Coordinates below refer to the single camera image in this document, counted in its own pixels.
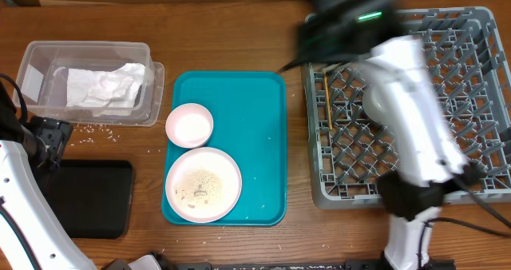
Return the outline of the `grey bowl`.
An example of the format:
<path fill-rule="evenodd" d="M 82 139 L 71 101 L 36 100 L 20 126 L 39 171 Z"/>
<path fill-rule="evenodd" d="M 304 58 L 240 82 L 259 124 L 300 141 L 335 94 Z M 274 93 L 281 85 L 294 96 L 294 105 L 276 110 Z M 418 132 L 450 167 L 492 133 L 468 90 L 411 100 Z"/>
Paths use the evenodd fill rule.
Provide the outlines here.
<path fill-rule="evenodd" d="M 388 125 L 389 106 L 383 92 L 375 86 L 369 85 L 362 96 L 362 107 L 366 115 L 380 125 Z"/>

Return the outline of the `white napkin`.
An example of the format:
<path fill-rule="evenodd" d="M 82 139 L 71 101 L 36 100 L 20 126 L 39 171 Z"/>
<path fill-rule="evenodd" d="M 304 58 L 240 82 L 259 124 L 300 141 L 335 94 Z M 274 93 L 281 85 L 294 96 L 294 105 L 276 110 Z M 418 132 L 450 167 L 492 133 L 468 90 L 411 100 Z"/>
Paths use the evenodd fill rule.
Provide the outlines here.
<path fill-rule="evenodd" d="M 67 78 L 67 107 L 114 108 L 94 110 L 93 115 L 128 116 L 142 86 L 145 66 L 126 63 L 114 71 L 69 69 Z"/>

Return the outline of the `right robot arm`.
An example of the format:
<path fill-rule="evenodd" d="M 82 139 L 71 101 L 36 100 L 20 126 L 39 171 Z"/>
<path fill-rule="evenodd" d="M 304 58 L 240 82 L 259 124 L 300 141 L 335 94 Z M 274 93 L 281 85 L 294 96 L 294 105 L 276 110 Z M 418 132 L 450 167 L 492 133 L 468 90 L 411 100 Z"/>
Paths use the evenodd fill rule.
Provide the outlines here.
<path fill-rule="evenodd" d="M 431 229 L 447 194 L 468 191 L 482 171 L 460 150 L 430 82 L 423 44 L 407 33 L 397 0 L 311 0 L 298 28 L 296 63 L 350 62 L 367 81 L 366 114 L 394 135 L 398 166 L 377 181 L 390 214 L 382 264 L 430 267 Z"/>

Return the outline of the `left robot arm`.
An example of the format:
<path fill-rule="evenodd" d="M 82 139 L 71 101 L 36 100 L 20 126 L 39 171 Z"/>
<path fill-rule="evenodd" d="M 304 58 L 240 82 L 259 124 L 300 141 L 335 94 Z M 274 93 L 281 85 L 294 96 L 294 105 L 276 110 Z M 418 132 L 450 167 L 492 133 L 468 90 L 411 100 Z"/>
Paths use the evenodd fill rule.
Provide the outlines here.
<path fill-rule="evenodd" d="M 56 171 L 73 132 L 67 121 L 28 115 L 1 91 L 1 250 L 13 269 L 93 269 L 65 232 L 39 182 Z"/>

